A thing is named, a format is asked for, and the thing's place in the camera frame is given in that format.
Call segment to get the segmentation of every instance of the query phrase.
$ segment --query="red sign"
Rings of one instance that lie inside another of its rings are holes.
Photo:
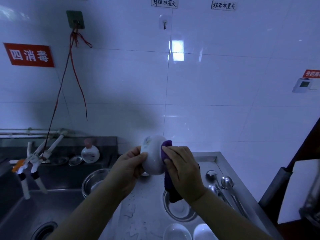
[[[306,70],[303,78],[320,78],[320,70]]]
[[[3,43],[12,65],[54,67],[47,45]]]

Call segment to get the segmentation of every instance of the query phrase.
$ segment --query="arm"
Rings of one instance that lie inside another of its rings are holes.
[[[219,240],[272,239],[205,188],[198,163],[188,147],[163,146],[162,149],[172,160],[166,159],[165,163],[174,187]]]
[[[47,240],[97,240],[120,202],[133,190],[147,158],[135,147],[118,158],[105,180]]]

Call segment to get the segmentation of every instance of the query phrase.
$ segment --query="sign with chinese characters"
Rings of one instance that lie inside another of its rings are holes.
[[[50,47],[35,44],[3,43],[12,65],[54,67]]]
[[[151,0],[151,6],[163,8],[178,8],[179,0]]]
[[[320,70],[306,70],[303,78],[320,78]]]
[[[211,9],[214,9],[214,10],[235,11],[236,7],[237,7],[237,3],[232,1],[213,0],[211,4]]]

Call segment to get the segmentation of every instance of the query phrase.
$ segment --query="person's left hand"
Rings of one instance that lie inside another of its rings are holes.
[[[111,186],[120,200],[126,198],[136,185],[137,179],[144,173],[142,163],[147,153],[140,154],[141,146],[137,146],[121,155],[108,173],[105,181]]]

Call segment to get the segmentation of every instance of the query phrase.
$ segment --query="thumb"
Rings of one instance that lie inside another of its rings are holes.
[[[129,164],[133,167],[138,166],[139,164],[142,164],[146,159],[147,159],[148,153],[143,152],[139,154],[138,156],[135,156],[133,158],[130,158],[128,161],[130,162]]]
[[[174,166],[174,163],[170,161],[169,159],[164,160],[165,165],[167,166],[168,173],[170,175],[170,178],[173,182],[173,184],[176,184],[179,182],[179,177],[178,177],[178,170]]]

